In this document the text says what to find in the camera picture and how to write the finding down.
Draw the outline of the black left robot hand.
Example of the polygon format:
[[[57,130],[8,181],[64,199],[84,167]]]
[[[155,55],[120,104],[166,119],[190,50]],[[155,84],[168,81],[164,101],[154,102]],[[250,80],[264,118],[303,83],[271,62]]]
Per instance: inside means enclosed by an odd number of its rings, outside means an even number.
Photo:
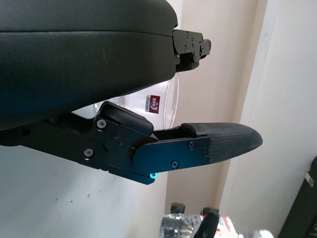
[[[1,1],[1,145],[142,184],[261,146],[261,135],[242,124],[155,130],[109,101],[193,70],[210,54],[209,39],[177,26],[165,0]]]

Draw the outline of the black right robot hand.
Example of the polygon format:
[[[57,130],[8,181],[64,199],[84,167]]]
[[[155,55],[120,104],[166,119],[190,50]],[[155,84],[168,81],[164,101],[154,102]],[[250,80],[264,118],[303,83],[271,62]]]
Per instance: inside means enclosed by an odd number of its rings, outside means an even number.
[[[201,214],[185,214],[185,205],[174,202],[170,207],[172,218],[171,238],[213,238],[219,222],[219,209],[205,207]]]

